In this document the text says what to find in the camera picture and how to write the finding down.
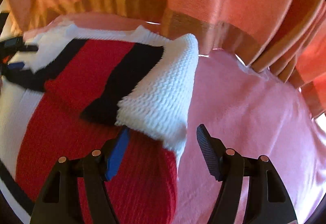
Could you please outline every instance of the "pink fabric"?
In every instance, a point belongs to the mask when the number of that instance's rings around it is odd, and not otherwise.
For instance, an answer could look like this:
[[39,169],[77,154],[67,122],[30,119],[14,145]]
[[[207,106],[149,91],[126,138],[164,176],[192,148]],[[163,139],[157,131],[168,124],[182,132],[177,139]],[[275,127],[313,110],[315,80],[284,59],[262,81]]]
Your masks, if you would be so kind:
[[[269,156],[299,223],[313,213],[326,192],[325,133],[310,119],[301,94],[290,84],[269,71],[257,74],[234,55],[213,50],[209,58],[199,58],[195,75],[173,224],[207,223],[220,189],[196,140],[201,123],[243,156]],[[245,178],[236,224],[243,220],[248,182]]]

